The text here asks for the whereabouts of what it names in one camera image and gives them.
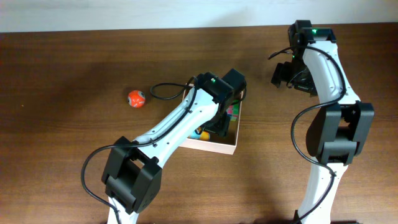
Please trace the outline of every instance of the cardboard box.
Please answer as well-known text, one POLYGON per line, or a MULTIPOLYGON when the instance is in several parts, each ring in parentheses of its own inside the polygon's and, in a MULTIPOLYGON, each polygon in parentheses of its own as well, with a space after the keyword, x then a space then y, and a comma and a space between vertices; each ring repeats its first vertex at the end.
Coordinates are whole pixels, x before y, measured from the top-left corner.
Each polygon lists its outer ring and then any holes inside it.
MULTIPOLYGON (((184 91, 182 100, 184 100, 187 90, 184 91)), ((210 133, 209 141, 202 141, 187 138, 180 147, 187 147, 191 149, 200 149, 210 152, 218 152, 224 154, 234 154, 236 145, 238 143, 239 123, 241 120, 242 102, 239 103, 239 115, 236 121, 229 122, 228 134, 225 138, 219 137, 216 134, 210 133)))

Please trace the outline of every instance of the wooden table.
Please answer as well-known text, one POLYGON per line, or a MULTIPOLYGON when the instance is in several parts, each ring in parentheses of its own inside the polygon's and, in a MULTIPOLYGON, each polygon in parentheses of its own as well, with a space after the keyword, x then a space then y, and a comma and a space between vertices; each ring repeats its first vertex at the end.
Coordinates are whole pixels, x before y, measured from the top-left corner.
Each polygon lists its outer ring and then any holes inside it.
MULTIPOLYGON (((398 220, 398 24, 333 25, 348 80, 376 116, 362 154, 340 183, 333 220, 398 220)), ((290 124, 317 98, 270 84, 289 44, 287 26, 109 30, 1 34, 0 223, 104 223, 109 209, 89 197, 80 169, 97 147, 134 139, 180 100, 149 98, 135 110, 132 89, 149 96, 159 82, 185 83, 212 71, 246 75, 238 148, 233 156, 176 150, 162 188, 139 223, 281 223, 291 219, 307 186, 310 164, 290 142, 290 124)), ((164 90, 170 93, 175 88, 164 90)), ((300 147, 315 116, 297 125, 300 147)), ((89 188, 108 152, 89 164, 89 188)))

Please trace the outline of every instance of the wire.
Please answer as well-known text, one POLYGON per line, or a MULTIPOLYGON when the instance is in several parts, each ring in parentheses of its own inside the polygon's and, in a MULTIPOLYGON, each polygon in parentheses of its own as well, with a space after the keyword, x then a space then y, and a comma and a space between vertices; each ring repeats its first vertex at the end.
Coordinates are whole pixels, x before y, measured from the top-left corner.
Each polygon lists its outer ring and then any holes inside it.
POLYGON ((134 147, 142 147, 142 146, 150 146, 152 144, 155 144, 155 142, 161 140, 162 138, 164 138, 164 136, 166 136, 169 132, 171 132, 171 130, 173 130, 173 128, 176 127, 176 125, 178 125, 182 119, 184 119, 184 117, 190 112, 191 107, 193 102, 195 101, 196 95, 197 95, 197 91, 198 91, 198 85, 197 85, 197 78, 196 77, 191 77, 189 79, 189 81, 187 82, 186 85, 181 85, 181 84, 176 84, 176 83, 160 83, 157 84, 155 86, 153 86, 152 88, 150 88, 150 93, 158 99, 161 100, 171 100, 174 99, 176 97, 178 97, 179 95, 181 95, 181 93, 183 93, 183 91, 189 86, 189 84, 192 82, 193 80, 193 85, 194 85, 194 91, 193 91, 193 95, 192 95, 192 100, 190 102, 190 104, 185 108, 184 113, 181 115, 181 117, 179 117, 178 120, 176 120, 174 122, 173 125, 171 125, 171 127, 168 128, 168 130, 166 130, 163 134, 161 134, 160 136, 158 136, 157 138, 151 140, 150 142, 145 142, 145 143, 140 143, 140 144, 135 144, 135 143, 131 143, 131 144, 113 144, 113 145, 108 145, 108 146, 103 146, 101 148, 96 149, 95 151, 93 151, 85 160, 85 162, 83 163, 83 167, 81 168, 81 173, 80 173, 80 180, 81 180, 81 185, 83 186, 83 189, 93 198, 97 199, 99 202, 109 206, 110 208, 113 209, 114 214, 116 216, 116 220, 118 222, 118 224, 121 224, 120 219, 119 219, 119 210, 118 208, 116 208, 114 205, 112 205, 111 203, 107 202, 106 200, 102 199, 101 197, 97 196, 96 194, 94 194, 86 185, 86 181, 85 181, 85 172, 86 172, 86 168, 87 168, 87 164, 88 162, 91 160, 91 158, 93 158, 97 153, 103 151, 103 150, 107 150, 107 149, 113 149, 116 147, 125 147, 125 148, 134 148, 134 147), (174 96, 168 97, 168 98, 161 98, 159 96, 155 96, 152 92, 154 87, 157 86, 161 86, 161 85, 175 85, 175 86, 184 86, 184 88, 177 93, 174 96))
POLYGON ((293 54, 293 52, 288 52, 287 50, 285 50, 285 51, 283 51, 281 53, 283 53, 283 54, 293 54))
POLYGON ((234 102, 234 103, 231 103, 231 105, 238 104, 238 103, 242 102, 242 101, 246 98, 246 93, 248 92, 248 89, 247 89, 246 87, 247 87, 247 84, 246 84, 246 80, 245 80, 245 81, 244 81, 244 92, 243 92, 242 98, 238 99, 238 100, 237 100, 236 102, 234 102))
POLYGON ((296 73, 296 74, 293 76, 293 78, 290 79, 290 81, 286 83, 286 87, 287 87, 287 88, 292 88, 292 87, 294 86, 294 84, 292 83, 290 86, 289 86, 289 84, 290 84, 296 77, 298 77, 301 73, 303 73, 303 72, 306 71, 306 70, 308 70, 308 68, 304 68, 301 72, 296 73))
POLYGON ((160 99, 160 100, 172 100, 172 99, 178 97, 179 95, 181 95, 181 94, 184 92, 184 90, 186 90, 186 89, 189 88, 189 87, 190 87, 190 86, 189 86, 189 83, 186 84, 186 85, 177 84, 177 83, 159 83, 159 84, 156 84, 156 85, 152 86, 152 87, 150 88, 149 91, 150 91, 150 94, 151 94, 154 98, 157 98, 157 99, 160 99), (162 85, 181 86, 181 87, 183 87, 183 88, 181 89, 181 91, 179 91, 179 92, 178 92, 176 95, 174 95, 174 96, 170 96, 170 97, 161 97, 161 96, 158 96, 158 95, 156 95, 156 94, 154 93, 154 88, 156 88, 156 87, 158 87, 158 86, 162 86, 162 85))
POLYGON ((328 170, 329 170, 329 173, 330 173, 330 175, 331 175, 331 179, 330 179, 329 186, 326 188, 325 193, 322 195, 322 197, 319 199, 319 201, 315 204, 315 206, 314 206, 313 208, 311 208, 307 213, 305 213, 304 215, 302 215, 300 218, 298 218, 298 220, 296 220, 296 221, 293 222, 293 224, 298 224, 298 223, 300 223, 301 220, 303 220, 305 217, 307 217, 309 214, 311 214, 315 209, 317 209, 317 208, 319 207, 319 205, 324 201, 324 199, 327 197, 328 193, 330 192, 330 190, 331 190, 331 188, 332 188, 332 186, 333 186, 333 183, 334 183, 334 181, 335 181, 336 174, 335 174, 335 172, 333 171, 333 169, 331 169, 331 168, 328 167, 327 165, 321 164, 321 163, 319 163, 319 162, 317 162, 317 161, 314 161, 314 160, 310 159, 309 157, 307 157, 307 156, 299 149, 299 147, 298 147, 298 145, 297 145, 297 143, 296 143, 296 140, 295 140, 295 136, 294 136, 294 127, 295 127, 295 125, 296 125, 297 120, 299 120, 299 118, 300 118, 303 114, 305 114, 306 112, 311 111, 311 110, 314 110, 314 109, 316 109, 316 108, 321 108, 321 107, 324 107, 324 106, 329 106, 329 105, 332 105, 332 104, 335 104, 335 103, 339 102, 339 101, 344 97, 345 93, 347 92, 347 89, 346 89, 346 83, 345 83, 345 79, 344 79, 343 72, 341 71, 341 69, 340 69, 340 67, 338 66, 338 64, 337 64, 337 62, 335 61, 335 59, 333 59, 333 57, 332 57, 331 55, 329 55, 328 53, 326 53, 326 52, 324 52, 323 50, 320 50, 320 49, 318 49, 318 48, 311 47, 311 46, 300 46, 300 45, 291 46, 291 47, 287 47, 287 48, 285 48, 285 49, 283 49, 283 50, 281 50, 281 51, 279 51, 279 52, 275 52, 275 53, 271 54, 271 55, 269 56, 268 60, 271 59, 271 58, 273 58, 273 57, 275 57, 276 55, 279 55, 279 54, 281 54, 281 53, 284 53, 286 50, 294 50, 294 49, 309 49, 309 50, 314 50, 314 51, 319 52, 319 53, 323 54, 324 56, 326 56, 326 58, 327 58, 328 60, 330 60, 330 61, 332 62, 332 64, 336 67, 337 72, 338 72, 338 74, 339 74, 339 76, 340 76, 341 85, 342 85, 342 91, 341 91, 341 93, 340 93, 340 96, 339 96, 337 99, 331 100, 331 101, 328 101, 328 102, 325 102, 325 103, 320 103, 320 104, 318 104, 318 105, 310 106, 309 108, 304 109, 303 111, 301 111, 301 112, 294 118, 294 120, 293 120, 293 122, 292 122, 292 126, 291 126, 291 128, 290 128, 290 137, 292 138, 293 146, 294 146, 294 148, 296 149, 296 151, 300 154, 300 156, 302 156, 306 161, 309 161, 309 162, 311 162, 312 164, 315 164, 315 165, 318 165, 318 166, 321 166, 321 167, 323 167, 323 168, 328 169, 328 170))

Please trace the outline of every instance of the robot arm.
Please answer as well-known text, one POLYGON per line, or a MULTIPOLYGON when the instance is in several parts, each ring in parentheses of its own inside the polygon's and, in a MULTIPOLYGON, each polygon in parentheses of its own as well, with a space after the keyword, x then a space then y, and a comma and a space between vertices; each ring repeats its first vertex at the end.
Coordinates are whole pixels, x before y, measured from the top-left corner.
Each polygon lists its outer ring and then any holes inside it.
MULTIPOLYGON (((310 21, 296 21, 289 27, 289 41, 291 46, 308 46, 330 55, 339 66, 346 87, 346 93, 338 103, 319 110, 306 136, 307 150, 312 160, 334 171, 334 183, 317 207, 317 203, 331 184, 331 176, 328 169, 312 164, 305 198, 294 218, 295 223, 329 224, 338 184, 348 164, 352 163, 353 157, 363 148, 374 111, 371 104, 360 102, 349 85, 338 58, 336 39, 331 29, 315 29, 310 21), (349 125, 340 127, 341 119, 349 125), (317 208, 308 216, 300 218, 314 207, 317 208)), ((279 63, 271 82, 279 87, 283 81, 289 88, 294 86, 313 96, 318 95, 320 103, 338 99, 344 85, 332 61, 313 49, 292 47, 292 50, 292 62, 279 63)))
MULTIPOLYGON (((223 78, 211 73, 200 74, 195 87, 182 103, 158 125, 132 142, 137 147, 112 149, 102 181, 106 185, 109 202, 120 211, 120 223, 134 224, 137 221, 138 214, 160 190, 162 168, 167 159, 197 127, 224 134, 223 130, 229 125, 225 111, 245 88, 244 76, 233 69, 223 78), (143 142, 150 144, 139 146, 143 142), (142 168, 133 161, 140 162, 142 168)), ((120 146, 128 144, 131 142, 125 137, 115 143, 120 146)), ((113 209, 108 223, 118 223, 113 209)))

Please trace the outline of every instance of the small ball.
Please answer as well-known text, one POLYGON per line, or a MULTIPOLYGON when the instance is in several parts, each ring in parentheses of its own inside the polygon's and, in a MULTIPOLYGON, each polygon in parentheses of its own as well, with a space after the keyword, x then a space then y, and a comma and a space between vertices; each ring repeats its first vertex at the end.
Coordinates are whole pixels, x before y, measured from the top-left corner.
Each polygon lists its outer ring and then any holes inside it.
POLYGON ((141 106, 144 106, 145 95, 139 90, 134 90, 129 93, 127 101, 129 102, 130 106, 134 108, 140 108, 141 106))

